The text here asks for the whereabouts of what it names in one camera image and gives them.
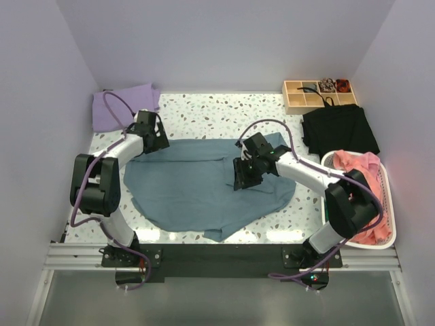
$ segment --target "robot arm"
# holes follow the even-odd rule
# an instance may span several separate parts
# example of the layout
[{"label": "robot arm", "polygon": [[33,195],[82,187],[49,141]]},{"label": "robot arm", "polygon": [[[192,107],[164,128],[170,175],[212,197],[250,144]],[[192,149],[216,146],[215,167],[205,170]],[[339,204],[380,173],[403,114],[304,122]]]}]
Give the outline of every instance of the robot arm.
[{"label": "robot arm", "polygon": [[[135,116],[135,122],[127,128],[124,141],[100,158],[88,178],[79,208],[83,213],[92,214],[101,220],[103,231],[107,236],[110,235],[110,246],[118,247],[114,239],[125,247],[131,247],[135,239],[137,242],[134,231],[127,225],[119,208],[119,170],[136,156],[169,146],[163,124],[156,121],[157,117],[157,113],[139,111]],[[86,170],[102,153],[103,151],[98,151],[76,157],[70,192],[70,202],[73,206]]]},{"label": "robot arm", "polygon": [[357,185],[370,189],[358,170],[344,173],[296,158],[286,146],[273,148],[261,133],[237,145],[242,147],[242,157],[233,160],[234,190],[258,185],[264,173],[273,173],[295,180],[326,199],[329,221],[305,240],[303,251],[295,257],[306,267],[311,267],[344,239],[355,236],[380,213],[371,195]]}]

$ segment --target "pink cloth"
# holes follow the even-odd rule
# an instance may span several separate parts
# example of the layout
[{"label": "pink cloth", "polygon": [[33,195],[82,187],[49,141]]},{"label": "pink cloth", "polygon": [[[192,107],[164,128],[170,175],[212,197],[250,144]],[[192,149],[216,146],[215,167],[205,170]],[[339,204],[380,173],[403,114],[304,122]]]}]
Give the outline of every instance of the pink cloth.
[{"label": "pink cloth", "polygon": [[[349,172],[352,169],[357,169],[362,172],[367,180],[368,185],[376,197],[383,201],[383,192],[381,184],[379,183],[379,165],[381,161],[373,153],[365,153],[360,156],[355,156],[346,151],[336,151],[333,158],[334,167],[339,170]],[[377,220],[374,218],[368,225],[373,224]],[[351,241],[363,245],[375,245],[378,242],[384,241],[391,234],[391,230],[387,225],[388,216],[383,212],[383,218],[380,224],[369,230],[354,236]]]}]

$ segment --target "speckled white surface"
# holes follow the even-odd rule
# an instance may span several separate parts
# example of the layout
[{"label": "speckled white surface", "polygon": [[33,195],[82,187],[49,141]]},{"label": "speckled white surface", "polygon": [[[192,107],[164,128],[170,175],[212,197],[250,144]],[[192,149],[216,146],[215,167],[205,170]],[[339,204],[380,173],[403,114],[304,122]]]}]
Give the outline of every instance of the speckled white surface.
[{"label": "speckled white surface", "polygon": [[[250,123],[267,117],[284,121],[292,130],[296,152],[319,162],[308,154],[302,142],[301,115],[284,113],[281,94],[162,94],[160,115],[170,139],[238,138]],[[264,134],[280,131],[290,144],[285,130],[272,123],[259,124],[248,132]],[[106,148],[119,139],[120,131],[94,134],[90,152]],[[120,171],[124,179],[124,169]],[[140,242],[216,243],[203,238],[202,232],[166,232],[149,222],[131,203],[131,194],[121,183],[120,208]],[[224,243],[301,243],[321,227],[320,197],[298,184],[290,203],[239,230]],[[77,220],[86,215],[78,215]],[[65,242],[104,243],[106,237],[96,223],[67,229]]]}]

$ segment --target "wooden organizer box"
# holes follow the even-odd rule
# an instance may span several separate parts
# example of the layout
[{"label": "wooden organizer box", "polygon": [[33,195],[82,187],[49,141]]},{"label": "wooden organizer box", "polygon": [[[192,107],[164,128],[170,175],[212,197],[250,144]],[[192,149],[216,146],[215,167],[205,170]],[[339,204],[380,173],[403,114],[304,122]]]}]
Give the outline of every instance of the wooden organizer box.
[{"label": "wooden organizer box", "polygon": [[321,93],[319,88],[319,80],[285,80],[283,84],[283,96],[285,103],[286,114],[306,114],[314,111],[319,107],[324,107],[323,101],[316,93],[305,93],[303,90],[298,90],[299,87],[309,87],[316,84],[317,91],[324,99],[330,97],[334,100],[335,105],[356,104],[355,94],[351,85],[349,93]]}]

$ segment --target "purple cable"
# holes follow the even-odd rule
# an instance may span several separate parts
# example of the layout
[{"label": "purple cable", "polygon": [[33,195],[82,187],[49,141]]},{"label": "purple cable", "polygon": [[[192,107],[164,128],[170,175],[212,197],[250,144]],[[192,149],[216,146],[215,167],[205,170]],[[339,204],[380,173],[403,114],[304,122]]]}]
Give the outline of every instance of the purple cable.
[{"label": "purple cable", "polygon": [[[319,168],[319,167],[317,167],[315,165],[312,165],[312,164],[310,164],[308,162],[305,162],[304,160],[301,160],[298,157],[298,155],[295,152],[295,147],[294,147],[294,144],[293,144],[292,132],[291,132],[290,128],[288,128],[288,126],[285,123],[283,123],[282,121],[279,121],[279,120],[276,120],[276,119],[261,119],[261,120],[255,121],[252,124],[250,124],[245,129],[245,131],[242,132],[242,135],[239,137],[239,142],[241,142],[241,139],[243,138],[243,136],[245,136],[246,132],[252,126],[255,126],[256,124],[259,124],[261,122],[275,122],[277,124],[281,124],[285,128],[285,130],[287,131],[288,136],[290,138],[290,147],[292,149],[292,153],[293,153],[294,158],[298,162],[300,162],[301,164],[303,164],[303,165],[305,165],[305,166],[307,166],[309,168],[312,168],[313,170],[315,170],[315,171],[317,171],[319,173],[328,175],[328,173],[326,171],[324,171],[323,169],[321,169],[321,168]],[[375,196],[375,194],[369,188],[367,188],[365,185],[363,185],[363,184],[361,184],[361,183],[359,183],[359,182],[357,182],[357,181],[355,181],[353,179],[350,179],[349,177],[346,177],[345,175],[339,175],[339,174],[336,174],[336,173],[330,173],[329,175],[332,176],[332,177],[336,177],[336,178],[345,180],[346,182],[352,183],[352,184],[360,187],[361,189],[363,189],[365,192],[367,192],[369,195],[372,196],[372,199],[375,202],[375,206],[376,206],[376,208],[377,208],[377,210],[379,212],[379,217],[376,220],[376,222],[374,222],[372,225],[370,225],[368,227],[365,227],[365,228],[361,229],[360,232],[368,231],[370,229],[375,228],[377,225],[379,225],[379,223],[382,221],[382,218],[383,218],[383,207],[382,207],[382,204],[379,201],[379,199]],[[342,241],[342,243],[339,243],[338,245],[336,245],[335,248],[333,250],[331,250],[331,252],[329,254],[327,254],[321,261],[319,261],[313,267],[309,268],[308,270],[306,270],[304,272],[301,272],[301,273],[296,274],[296,275],[291,275],[291,276],[290,275],[279,274],[279,273],[269,273],[268,277],[272,278],[272,279],[275,279],[275,280],[292,280],[292,281],[294,281],[294,282],[296,282],[296,283],[306,287],[306,285],[300,280],[300,277],[305,276],[305,275],[311,273],[316,268],[318,268],[318,267],[322,266],[324,263],[326,263],[333,255],[335,255],[335,253],[338,250],[340,250],[341,247],[343,247],[345,245],[345,243],[347,241],[349,241],[349,239],[344,239],[344,241]]]},{"label": "purple cable", "polygon": [[117,121],[117,123],[119,123],[120,127],[122,128],[123,138],[121,138],[121,139],[119,139],[118,141],[116,141],[115,143],[111,144],[108,148],[106,148],[106,150],[102,151],[102,152],[100,153],[100,155],[98,155],[98,156],[97,156],[97,157],[96,157],[96,158],[95,158],[95,159],[94,159],[94,160],[89,164],[89,167],[86,169],[86,172],[85,172],[85,174],[84,174],[82,184],[80,185],[79,192],[78,192],[78,194],[77,194],[77,198],[75,199],[75,203],[74,203],[74,207],[73,207],[73,212],[72,212],[72,214],[71,214],[71,221],[70,221],[69,224],[70,224],[71,227],[76,228],[77,226],[80,226],[80,225],[82,225],[82,224],[88,223],[89,221],[95,221],[95,222],[97,222],[97,223],[100,224],[100,228],[101,228],[101,230],[103,231],[104,235],[106,235],[106,237],[107,237],[108,239],[112,240],[112,241],[113,241],[117,246],[119,246],[120,248],[124,249],[125,251],[128,251],[129,253],[132,253],[132,254],[134,254],[134,255],[137,255],[137,256],[143,258],[143,259],[147,262],[147,264],[148,264],[148,267],[147,267],[147,274],[146,274],[145,278],[142,280],[142,282],[140,282],[138,285],[135,285],[135,286],[133,286],[133,287],[131,287],[131,288],[125,287],[125,289],[126,289],[127,291],[132,291],[132,290],[135,290],[135,289],[140,288],[144,283],[146,283],[146,282],[150,279],[150,276],[151,276],[151,261],[150,261],[150,259],[149,259],[146,255],[144,255],[144,254],[142,254],[142,253],[140,253],[140,252],[138,252],[138,251],[135,251],[135,250],[132,250],[132,249],[130,249],[130,248],[128,248],[128,247],[125,247],[123,244],[119,243],[116,239],[114,239],[113,236],[111,236],[111,235],[109,234],[109,232],[105,229],[105,226],[104,226],[103,223],[102,223],[103,221],[102,221],[100,218],[98,218],[98,217],[89,217],[89,218],[87,218],[87,219],[83,219],[83,220],[81,220],[80,222],[77,222],[77,223],[75,222],[75,218],[77,217],[77,212],[78,212],[78,209],[79,209],[79,206],[80,206],[80,202],[82,201],[83,192],[84,192],[84,190],[85,190],[85,188],[86,188],[86,184],[87,184],[87,182],[88,182],[88,178],[89,178],[90,173],[91,173],[92,169],[94,168],[95,164],[97,164],[97,162],[98,162],[98,161],[99,161],[99,160],[100,160],[104,155],[106,155],[108,151],[110,151],[110,150],[113,149],[114,147],[118,146],[118,145],[121,144],[123,141],[125,141],[125,139],[126,139],[126,137],[127,137],[126,131],[125,131],[123,125],[121,124],[121,121],[118,119],[118,117],[116,117],[115,113],[111,110],[109,104],[108,104],[107,101],[106,101],[106,98],[105,98],[105,97],[106,97],[107,94],[110,94],[110,95],[112,95],[112,96],[118,98],[121,102],[123,102],[123,103],[128,107],[128,109],[130,110],[130,112],[134,115],[133,110],[130,108],[130,106],[129,106],[129,105],[128,105],[128,104],[127,104],[127,103],[126,103],[122,98],[120,98],[118,95],[116,95],[116,94],[114,94],[114,93],[112,93],[112,92],[104,92],[104,93],[103,93],[103,101],[104,101],[104,104],[105,104],[105,106],[107,107],[107,109],[109,110],[109,112],[111,113],[111,115],[114,117],[114,119]]},{"label": "purple cable", "polygon": [[121,127],[122,129],[122,134],[124,135],[124,138],[126,137],[126,133],[125,133],[125,129],[124,126],[122,125],[121,120],[118,119],[118,117],[116,116],[116,114],[112,111],[112,109],[109,106],[109,103],[107,102],[106,96],[107,95],[112,95],[114,97],[116,97],[118,100],[120,100],[121,102],[124,103],[124,105],[128,108],[128,110],[130,110],[131,114],[133,115],[133,117],[135,116],[135,113],[133,112],[133,110],[131,109],[130,105],[127,104],[126,101],[124,101],[120,96],[116,95],[115,93],[112,92],[104,92],[103,93],[103,102],[104,105],[106,106],[107,110],[109,110],[110,114],[112,117],[114,117],[114,119],[116,120],[116,122],[118,123],[118,125]]}]

